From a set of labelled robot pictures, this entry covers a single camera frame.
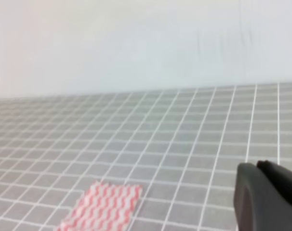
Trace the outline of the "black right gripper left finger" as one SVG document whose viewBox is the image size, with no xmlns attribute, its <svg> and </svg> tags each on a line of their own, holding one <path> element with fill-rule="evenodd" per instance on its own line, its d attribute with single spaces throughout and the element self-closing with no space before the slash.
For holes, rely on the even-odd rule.
<svg viewBox="0 0 292 231">
<path fill-rule="evenodd" d="M 233 205 L 240 231 L 292 231 L 292 205 L 256 165 L 238 165 Z"/>
</svg>

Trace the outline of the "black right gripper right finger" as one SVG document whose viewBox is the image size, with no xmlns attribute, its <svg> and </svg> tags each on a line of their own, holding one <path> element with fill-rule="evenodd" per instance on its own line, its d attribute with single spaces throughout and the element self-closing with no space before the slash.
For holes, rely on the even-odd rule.
<svg viewBox="0 0 292 231">
<path fill-rule="evenodd" d="M 258 161 L 256 166 L 266 175 L 279 194 L 292 205 L 292 171 L 268 160 Z"/>
</svg>

